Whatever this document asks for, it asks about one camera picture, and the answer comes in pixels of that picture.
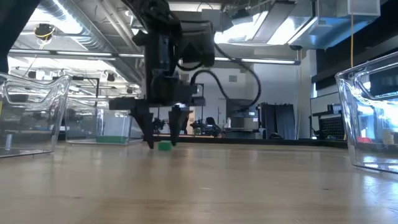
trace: ceiling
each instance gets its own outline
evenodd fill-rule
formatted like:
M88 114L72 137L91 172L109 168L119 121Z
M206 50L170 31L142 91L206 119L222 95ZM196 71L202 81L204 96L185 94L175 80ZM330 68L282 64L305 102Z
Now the ceiling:
M53 0L42 0L42 8L44 2L52 2ZM141 54L142 49L137 48L132 42L131 37L137 31L132 29L134 27L134 20L131 20L131 15L127 7L121 0L54 0L58 1L61 5L65 5L67 12L73 9L70 16L66 16L68 21L74 20L74 23L83 24L83 30L73 30L73 22L61 23L56 20L54 14L43 13L47 11L36 10L30 21L22 31L14 48L20 49L40 49L44 50L71 50L84 52L97 51L97 52L112 52L119 54ZM170 1L170 8L175 10L185 10L184 12L189 18L195 16L201 17L202 9L209 9L212 7L220 8L232 16L238 9L248 8L251 16L254 18L253 23L245 26L234 26L230 30L218 33L216 36L220 37L220 47L230 56L239 58L274 58L282 60L295 60L297 53L290 49L286 44L294 34L300 29L303 29L313 18L314 3L312 0L289 0L293 1L293 7L275 12L275 0L207 0L206 3L200 3L197 0L183 0L183 1ZM265 22L260 21L261 15L267 21L274 10L274 22L280 22L275 28L266 26L262 30ZM33 31L41 23L49 23L55 25L56 29L50 42L43 45L43 41L36 38ZM252 39L244 39L239 35L247 35L255 30ZM231 34L238 37L238 41L230 41L231 38L226 35ZM101 48L91 49L85 43L85 37L95 35L95 44L102 43ZM263 40L264 36L268 35L266 41ZM299 45L304 43L307 48L311 48L311 44L304 37L298 38L293 44ZM50 58L27 58L26 55L12 55L10 58L11 67L29 68L35 70L43 70L48 74L53 74L54 71L65 72L70 74L83 74L87 77L101 78L101 85L114 86L115 89L106 90L102 94L118 95L125 94L128 87L132 85L141 85L142 78L144 77L144 62L142 58L117 58L116 61L96 60L95 58L79 57L82 61L74 60L73 58L57 58L49 55ZM220 68L236 68L232 63L220 62L215 64ZM15 74L23 75L25 72L14 70ZM105 74L115 73L116 79L113 83L107 82Z

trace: white wall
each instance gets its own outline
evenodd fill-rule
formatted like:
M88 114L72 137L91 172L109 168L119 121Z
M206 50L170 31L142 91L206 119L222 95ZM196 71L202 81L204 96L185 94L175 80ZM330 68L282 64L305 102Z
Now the white wall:
M325 96L327 94L336 93L336 92L338 92L337 85L328 86L326 88L317 91L318 96Z
M296 123L298 123L298 108L301 109L300 119L300 138L310 138L310 99L312 95L311 76L316 74L316 52L314 50L307 51L307 56L302 62L302 91L301 100L299 101L300 89L300 67L291 65L252 65L254 71L259 75L262 85L262 94L259 103L267 102L270 104L294 105L296 111ZM211 69L217 74L223 85L225 92L230 98L237 99L254 99L257 94L257 83L252 75L248 72L241 73L240 69L233 68L213 68ZM229 75L237 75L238 82L230 83ZM214 117L217 122L219 115L219 123L222 124L226 120L226 100L221 94L215 80L208 74L199 75L197 83L205 84L206 106L203 109L203 117ZM170 108L160 109L160 118L167 119ZM154 116L157 116L157 108L152 108ZM195 119L201 115L201 108L195 108Z

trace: ceiling duct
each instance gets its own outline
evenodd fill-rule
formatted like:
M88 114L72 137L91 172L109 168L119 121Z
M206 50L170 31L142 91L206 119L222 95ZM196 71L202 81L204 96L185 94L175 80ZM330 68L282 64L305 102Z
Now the ceiling duct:
M276 30L285 22L293 11L294 7L295 2L276 0L253 40L268 43Z
M327 49L351 35L351 6L354 4L354 33L381 15L380 0L318 0L316 14L290 40L290 45Z
M90 52L116 52L104 35L72 0L41 0L37 8L53 17L55 25L65 33L80 34L73 37ZM140 83L141 76L121 58L107 62L121 72L128 82Z

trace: black cable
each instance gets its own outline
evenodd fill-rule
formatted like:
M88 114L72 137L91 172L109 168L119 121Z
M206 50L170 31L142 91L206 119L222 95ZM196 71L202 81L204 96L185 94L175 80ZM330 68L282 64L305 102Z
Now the black cable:
M254 71L251 70L248 66L246 66L245 64L243 64L242 62L240 62L240 61L238 61L238 60L235 60L235 59L231 58L227 53L225 53L224 51L222 51L222 50L218 47L218 45L215 44L215 47L216 47L216 49L220 52L221 55L224 55L226 58L229 58L232 62L237 63L239 66L243 67L244 69L246 69L247 71L249 71L249 72L254 76L254 78L255 78L256 81L257 81L258 87L259 87L259 88L258 88L258 92L257 92L256 98L255 98L249 105L246 105L246 106L240 105L240 104L237 104L237 103L234 103L234 102L229 98L229 96L225 93L224 88L223 88L223 86L222 86L220 80L218 79L217 75L216 75L214 72L210 71L210 70L202 69L202 70L199 70L199 71L195 72L195 74L193 74L193 76L192 76L192 78L191 78L190 84L191 84L191 85L194 85L194 84L195 84L195 81L196 81L196 78L197 78L198 75L200 75L200 74L202 74L202 73L207 73L207 74L211 75L211 76L216 80L217 85L218 85L218 88L220 89L221 93L223 94L223 96L225 97L226 100L228 100L231 104L233 104L233 105L235 105L235 106L242 106L241 109L238 109L238 110L236 110L235 112L246 111L246 110L249 109L250 107L254 106L254 105L258 102L258 100L259 100L259 98L260 98L260 96L261 96L261 81L260 81L260 78L259 78L259 77L257 76L257 74L254 73Z
M186 22L186 23L207 23L209 22L211 24L211 26L213 26L213 23L211 21L180 21L180 22ZM237 103L234 103L229 97L228 95L225 93L223 86L221 85L220 81L218 80L218 77L210 70L199 70L197 72L195 72L195 74L193 74L192 79L191 79L191 85L195 84L195 80L196 77L201 74L201 73L208 73L210 74L217 82L218 87L220 88L221 93L223 94L223 96L225 97L226 100L228 100L231 104L235 105L235 106L242 106L241 109L236 110L235 112L242 112L242 111L246 111L247 109L249 109L250 107L254 106L260 99L261 97L261 81L260 78L258 77L258 75L251 69L249 68L247 65L245 65L244 63L242 63L242 61L240 60L236 60L235 58L232 58L231 56L229 56L227 53L225 53L217 44L214 44L215 48L217 49L217 51L224 57L230 59L233 63L238 64L240 67L246 69L248 72L250 72L253 77L256 79L257 85L258 85L258 91L257 91L257 96L255 97L255 99L249 104L249 105L240 105Z
M202 65L203 65L202 63L199 63L198 65L196 65L196 66L194 66L192 68L187 68L187 67L184 67L184 66L180 65L179 63L177 63L177 67L179 69L183 70L184 72L192 72L192 71L200 68Z
M240 60L236 60L235 58L232 58L231 56L229 56L227 53L225 53L217 44L214 44L215 48L217 49L217 51L224 57L230 59L233 63L238 64L240 67L246 69L248 72L250 72L254 79L256 79L257 82L257 86L258 86L258 91L257 91L257 96L255 97L255 99L247 106L243 106L243 105L238 105L236 103L233 103L232 101L230 103L236 105L236 106L243 106L242 109L237 110L236 112L242 112L245 111L247 109L249 109L250 107L254 106L260 99L261 97L261 81L260 78L258 77L258 75L247 65L245 65L244 63L242 63L242 61Z

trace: yellow cable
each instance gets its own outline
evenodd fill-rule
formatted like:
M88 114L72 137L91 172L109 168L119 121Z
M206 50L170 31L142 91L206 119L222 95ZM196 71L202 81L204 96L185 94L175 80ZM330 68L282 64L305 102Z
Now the yellow cable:
M300 50L300 62L303 60L303 49ZM303 67L300 63L300 89L298 91L298 130L297 130L297 139L300 138L300 123L301 123L301 92L303 86Z
M48 34L44 34L44 35L36 35L36 37L48 37L49 35L51 35L51 34L53 34L54 33L54 31L55 31L55 28L53 28L52 30L51 30L51 32L49 32Z
M351 0L351 68L354 67L354 0Z
M47 39L49 37L46 36L45 41L43 41L42 45L39 47L39 50L43 50L45 44L47 43ZM29 73L30 68L32 68L33 64L36 62L37 55L35 55L35 58L33 59L33 62L29 65L29 68L26 70L25 74L22 76L23 78Z

